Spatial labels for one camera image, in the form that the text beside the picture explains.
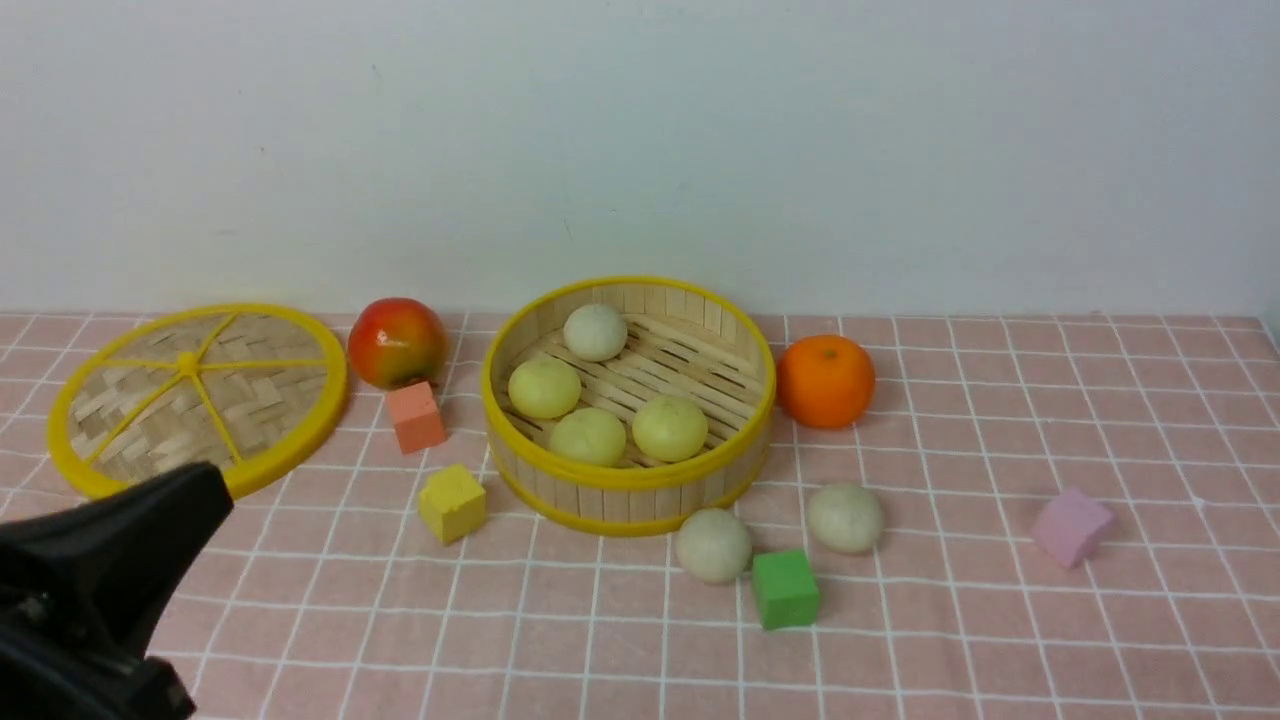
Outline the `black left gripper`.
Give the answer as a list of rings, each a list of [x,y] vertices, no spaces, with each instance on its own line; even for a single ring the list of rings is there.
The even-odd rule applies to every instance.
[[[192,719],[175,667],[146,651],[233,507],[221,470],[191,462],[4,523],[3,717]]]

